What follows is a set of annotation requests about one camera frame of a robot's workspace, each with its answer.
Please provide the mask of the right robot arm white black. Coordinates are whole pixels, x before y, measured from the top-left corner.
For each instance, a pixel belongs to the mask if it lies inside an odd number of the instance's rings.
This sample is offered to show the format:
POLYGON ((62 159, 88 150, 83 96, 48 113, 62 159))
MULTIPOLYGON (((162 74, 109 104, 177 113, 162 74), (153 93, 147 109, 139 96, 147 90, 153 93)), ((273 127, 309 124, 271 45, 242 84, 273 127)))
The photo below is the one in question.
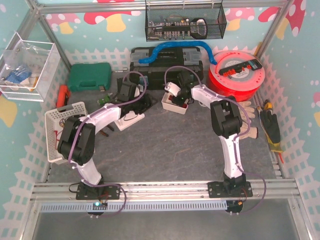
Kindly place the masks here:
POLYGON ((211 125, 219 137, 223 149, 223 185, 231 191, 244 186, 246 174, 241 163, 239 138, 243 125, 240 108, 235 97, 225 97, 209 89, 201 82, 192 86, 188 97, 210 109, 211 125))

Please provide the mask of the white peg fixture board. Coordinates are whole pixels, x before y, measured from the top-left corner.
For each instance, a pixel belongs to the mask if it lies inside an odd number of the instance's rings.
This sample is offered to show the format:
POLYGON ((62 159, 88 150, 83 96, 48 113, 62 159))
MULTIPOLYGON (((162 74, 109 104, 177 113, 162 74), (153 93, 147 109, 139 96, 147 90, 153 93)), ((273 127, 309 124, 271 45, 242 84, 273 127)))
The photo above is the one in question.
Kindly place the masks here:
POLYGON ((114 123, 120 131, 127 129, 128 127, 134 125, 138 121, 142 120, 145 117, 145 114, 136 114, 134 111, 130 111, 121 119, 116 120, 114 123))

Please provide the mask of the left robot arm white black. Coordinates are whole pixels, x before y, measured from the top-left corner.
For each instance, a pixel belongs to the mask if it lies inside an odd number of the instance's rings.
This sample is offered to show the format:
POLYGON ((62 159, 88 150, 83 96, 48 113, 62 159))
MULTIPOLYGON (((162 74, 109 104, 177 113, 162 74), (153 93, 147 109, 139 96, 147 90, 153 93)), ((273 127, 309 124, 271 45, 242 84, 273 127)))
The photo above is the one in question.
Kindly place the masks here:
POLYGON ((57 151, 78 171, 83 184, 90 187, 102 184, 103 177, 93 160, 96 134, 131 112, 136 116, 144 114, 156 102, 145 89, 140 91, 135 86, 132 93, 125 98, 118 93, 115 100, 109 100, 91 114, 70 116, 65 121, 57 151))

